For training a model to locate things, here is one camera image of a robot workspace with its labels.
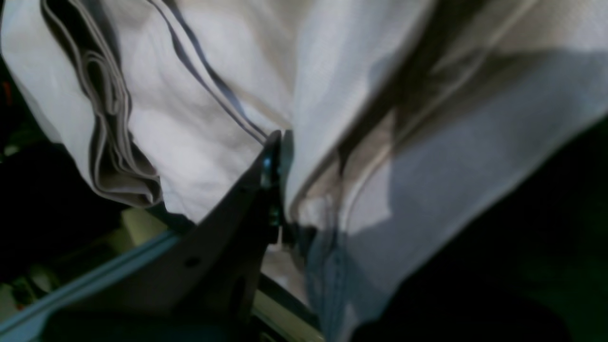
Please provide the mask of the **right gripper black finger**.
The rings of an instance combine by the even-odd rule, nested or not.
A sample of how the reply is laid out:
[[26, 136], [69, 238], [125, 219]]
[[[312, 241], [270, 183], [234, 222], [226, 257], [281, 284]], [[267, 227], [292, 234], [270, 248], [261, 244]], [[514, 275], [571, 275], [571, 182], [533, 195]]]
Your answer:
[[282, 132], [162, 255], [48, 318], [44, 342], [240, 342], [267, 246], [279, 241]]

